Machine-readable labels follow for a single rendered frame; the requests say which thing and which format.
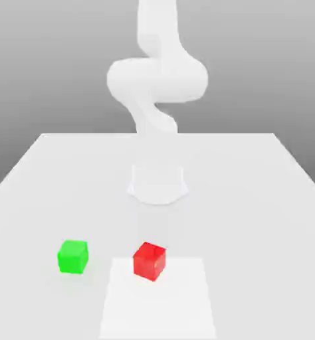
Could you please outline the small red cube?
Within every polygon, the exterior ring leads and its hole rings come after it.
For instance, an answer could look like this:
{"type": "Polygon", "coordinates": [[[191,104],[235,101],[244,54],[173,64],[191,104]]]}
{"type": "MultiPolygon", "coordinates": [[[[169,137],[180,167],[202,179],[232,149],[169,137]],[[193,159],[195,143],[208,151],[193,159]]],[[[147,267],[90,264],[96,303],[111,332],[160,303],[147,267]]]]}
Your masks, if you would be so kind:
{"type": "Polygon", "coordinates": [[[134,274],[156,281],[166,265],[166,249],[144,242],[133,255],[134,274]]]}

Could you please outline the small green cube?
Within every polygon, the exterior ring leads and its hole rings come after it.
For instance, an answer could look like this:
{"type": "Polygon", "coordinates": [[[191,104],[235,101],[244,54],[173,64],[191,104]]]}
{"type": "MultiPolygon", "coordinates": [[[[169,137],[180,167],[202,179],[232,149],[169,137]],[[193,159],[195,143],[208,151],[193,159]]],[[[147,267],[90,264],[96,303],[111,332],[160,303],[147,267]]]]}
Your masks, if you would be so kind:
{"type": "Polygon", "coordinates": [[[88,244],[83,240],[65,240],[58,253],[58,268],[62,273],[83,274],[88,263],[88,244]]]}

